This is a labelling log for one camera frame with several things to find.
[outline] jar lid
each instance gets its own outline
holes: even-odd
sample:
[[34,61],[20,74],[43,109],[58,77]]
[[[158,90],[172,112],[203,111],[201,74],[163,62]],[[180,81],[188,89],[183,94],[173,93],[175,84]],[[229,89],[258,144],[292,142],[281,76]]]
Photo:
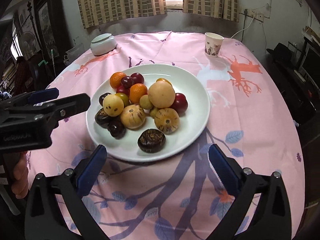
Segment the jar lid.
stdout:
[[91,41],[91,43],[97,43],[97,42],[99,42],[99,41],[104,41],[104,40],[106,40],[107,38],[109,38],[111,35],[112,35],[111,33],[101,34],[101,35],[95,37],[95,38]]

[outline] screw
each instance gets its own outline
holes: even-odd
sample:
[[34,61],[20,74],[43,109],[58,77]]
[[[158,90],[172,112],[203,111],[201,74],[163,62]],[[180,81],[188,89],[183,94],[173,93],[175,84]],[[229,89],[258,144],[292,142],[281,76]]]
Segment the screw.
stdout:
[[72,173],[73,173],[73,169],[70,169],[70,168],[64,171],[64,174],[67,176],[70,176]]
[[42,177],[43,177],[43,173],[38,173],[37,175],[36,175],[36,179],[41,179]]
[[62,117],[64,117],[64,116],[66,115],[66,111],[65,111],[64,109],[62,109],[62,110],[60,111],[60,115],[61,115]]
[[43,117],[44,117],[43,114],[37,114],[33,119],[36,121],[36,120],[41,119]]
[[244,168],[243,172],[247,175],[250,175],[252,173],[252,170],[250,168]]
[[281,174],[280,174],[280,172],[275,171],[273,173],[273,176],[275,176],[277,179],[279,179],[281,177]]

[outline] dark brown water chestnut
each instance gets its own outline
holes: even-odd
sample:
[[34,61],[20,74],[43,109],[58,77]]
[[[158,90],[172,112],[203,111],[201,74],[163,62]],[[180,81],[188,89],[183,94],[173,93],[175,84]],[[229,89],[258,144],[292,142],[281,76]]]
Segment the dark brown water chestnut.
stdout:
[[101,96],[99,97],[99,104],[100,104],[101,106],[103,106],[103,100],[104,100],[104,98],[105,98],[107,95],[111,95],[111,93],[104,93],[103,95],[101,95]]
[[121,139],[125,135],[126,128],[121,123],[121,121],[116,118],[109,123],[108,131],[110,132],[112,137]]
[[156,153],[164,147],[165,135],[157,129],[145,130],[138,139],[138,146],[146,153]]
[[101,108],[94,116],[94,119],[98,125],[100,125],[102,128],[107,129],[108,124],[114,119],[114,117],[107,115],[103,108]]

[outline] pink tablecloth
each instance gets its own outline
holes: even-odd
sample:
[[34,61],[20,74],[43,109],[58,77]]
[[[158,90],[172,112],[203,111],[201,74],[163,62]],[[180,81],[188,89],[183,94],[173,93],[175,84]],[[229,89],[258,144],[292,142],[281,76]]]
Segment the pink tablecloth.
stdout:
[[[124,34],[116,40],[116,49],[106,55],[84,53],[50,87],[59,89],[60,98],[92,96],[116,71],[139,64],[172,64],[197,76],[210,94],[212,108],[207,128],[182,154],[145,166],[108,158],[83,201],[110,239],[209,236],[233,201],[209,167],[207,152],[213,142],[257,174],[282,174],[294,236],[304,208],[299,138],[283,98],[252,53],[241,42],[225,39],[219,57],[209,59],[199,33]],[[39,172],[60,174],[91,154],[94,146],[85,113],[60,122],[52,141],[50,148],[28,154],[30,184]],[[249,225],[257,201],[252,201],[239,232]],[[78,232],[63,199],[59,202],[68,226]]]

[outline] small orange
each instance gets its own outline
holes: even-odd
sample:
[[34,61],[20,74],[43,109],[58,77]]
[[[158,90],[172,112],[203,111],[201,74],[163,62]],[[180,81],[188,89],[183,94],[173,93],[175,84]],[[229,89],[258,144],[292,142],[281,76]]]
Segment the small orange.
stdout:
[[140,98],[146,94],[148,94],[148,89],[144,84],[134,84],[130,87],[129,99],[131,103],[138,104],[140,102]]
[[158,82],[158,81],[167,82],[167,83],[169,83],[169,84],[172,86],[172,84],[170,83],[170,81],[166,80],[165,78],[158,78],[158,79],[156,80],[156,82]]
[[124,74],[123,72],[113,73],[110,77],[110,86],[114,89],[117,89],[121,86],[121,79],[125,76],[126,74]]

